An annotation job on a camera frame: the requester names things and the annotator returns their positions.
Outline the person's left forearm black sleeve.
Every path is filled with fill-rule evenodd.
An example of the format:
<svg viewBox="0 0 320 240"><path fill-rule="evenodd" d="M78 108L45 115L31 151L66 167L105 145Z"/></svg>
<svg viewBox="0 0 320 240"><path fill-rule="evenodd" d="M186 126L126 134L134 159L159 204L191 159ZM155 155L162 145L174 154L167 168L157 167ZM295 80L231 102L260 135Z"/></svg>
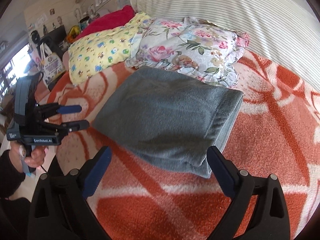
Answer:
<svg viewBox="0 0 320 240"><path fill-rule="evenodd" d="M25 180L25 173L18 172L10 161L9 150L3 152L0 158L0 197L9 198Z"/></svg>

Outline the person's left hand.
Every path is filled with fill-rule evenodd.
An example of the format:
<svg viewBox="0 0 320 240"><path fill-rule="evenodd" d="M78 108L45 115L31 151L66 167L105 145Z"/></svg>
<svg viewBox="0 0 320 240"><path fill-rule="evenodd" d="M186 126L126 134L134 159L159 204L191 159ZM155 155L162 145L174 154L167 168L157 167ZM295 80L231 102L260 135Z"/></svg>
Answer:
<svg viewBox="0 0 320 240"><path fill-rule="evenodd" d="M22 162L31 168L38 168L43 165L48 150L46 146L36 146L30 156L27 156L27 150L19 142L11 141L10 147L9 159L14 168L20 173L23 172Z"/></svg>

